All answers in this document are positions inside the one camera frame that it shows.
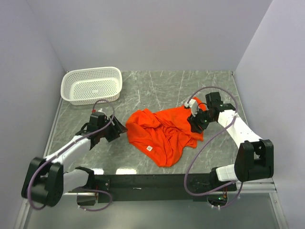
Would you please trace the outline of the orange t-shirt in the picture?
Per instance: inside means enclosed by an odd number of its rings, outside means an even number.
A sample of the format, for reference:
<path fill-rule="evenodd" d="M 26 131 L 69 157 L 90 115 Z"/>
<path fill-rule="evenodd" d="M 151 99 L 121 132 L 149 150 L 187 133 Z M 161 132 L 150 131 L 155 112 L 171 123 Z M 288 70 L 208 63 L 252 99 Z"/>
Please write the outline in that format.
<path fill-rule="evenodd" d="M 126 121 L 130 144 L 147 155 L 159 167 L 171 167 L 185 147 L 196 148 L 203 133 L 194 133 L 187 118 L 191 110 L 183 105 L 156 113 L 138 110 Z"/>

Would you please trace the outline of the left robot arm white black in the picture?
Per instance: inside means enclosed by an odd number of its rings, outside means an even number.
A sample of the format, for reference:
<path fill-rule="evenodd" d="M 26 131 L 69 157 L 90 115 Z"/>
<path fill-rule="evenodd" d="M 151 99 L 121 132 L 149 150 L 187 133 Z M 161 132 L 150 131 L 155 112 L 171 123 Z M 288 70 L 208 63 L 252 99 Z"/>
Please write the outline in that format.
<path fill-rule="evenodd" d="M 54 207 L 69 191 L 76 188 L 85 192 L 93 190 L 96 182 L 92 169 L 76 167 L 72 172 L 67 169 L 102 138 L 111 142 L 126 132 L 127 128 L 114 115 L 107 117 L 103 112 L 93 112 L 69 143 L 45 158 L 35 157 L 30 161 L 21 196 L 30 203 Z"/>

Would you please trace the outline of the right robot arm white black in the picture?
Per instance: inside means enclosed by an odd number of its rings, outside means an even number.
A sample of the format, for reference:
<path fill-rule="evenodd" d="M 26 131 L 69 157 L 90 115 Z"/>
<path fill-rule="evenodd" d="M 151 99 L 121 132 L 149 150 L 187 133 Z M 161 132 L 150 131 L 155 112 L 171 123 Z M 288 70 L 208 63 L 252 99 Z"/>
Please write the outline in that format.
<path fill-rule="evenodd" d="M 206 110 L 199 107 L 195 99 L 184 104 L 191 111 L 187 121 L 193 133 L 202 133 L 212 122 L 221 125 L 238 147 L 235 162 L 214 169 L 209 185 L 220 190 L 226 181 L 253 181 L 272 178 L 274 175 L 274 145 L 271 140 L 263 140 L 255 134 L 238 115 L 230 103 L 224 103 L 218 92 L 209 93 Z"/>

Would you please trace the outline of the white perforated plastic basket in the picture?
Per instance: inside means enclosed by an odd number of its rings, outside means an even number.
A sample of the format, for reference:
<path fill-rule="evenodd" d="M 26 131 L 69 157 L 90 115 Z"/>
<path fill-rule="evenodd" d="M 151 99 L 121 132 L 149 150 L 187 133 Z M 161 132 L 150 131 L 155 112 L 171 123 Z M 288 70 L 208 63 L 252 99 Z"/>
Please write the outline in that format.
<path fill-rule="evenodd" d="M 61 82 L 61 97 L 72 105 L 94 104 L 99 99 L 114 102 L 122 90 L 122 73 L 116 67 L 98 67 L 67 72 Z"/>

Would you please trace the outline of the black base crossbar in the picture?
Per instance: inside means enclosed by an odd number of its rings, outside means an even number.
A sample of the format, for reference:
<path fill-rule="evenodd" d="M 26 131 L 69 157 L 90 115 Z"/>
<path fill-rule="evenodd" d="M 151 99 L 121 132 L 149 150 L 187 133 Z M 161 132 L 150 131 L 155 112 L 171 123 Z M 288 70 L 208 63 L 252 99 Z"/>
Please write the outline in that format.
<path fill-rule="evenodd" d="M 207 196 L 194 197 L 188 194 L 183 185 L 184 174 L 158 174 L 158 175 L 95 175 L 95 183 L 89 188 L 76 188 L 68 194 L 76 194 L 81 206 L 93 206 L 93 200 L 97 203 L 108 203 L 106 194 L 92 194 L 85 189 L 103 190 L 112 195 L 115 201 L 155 201 L 155 200 L 192 200 L 206 202 Z M 187 187 L 193 193 L 204 193 L 229 181 L 216 181 L 212 173 L 189 174 Z"/>

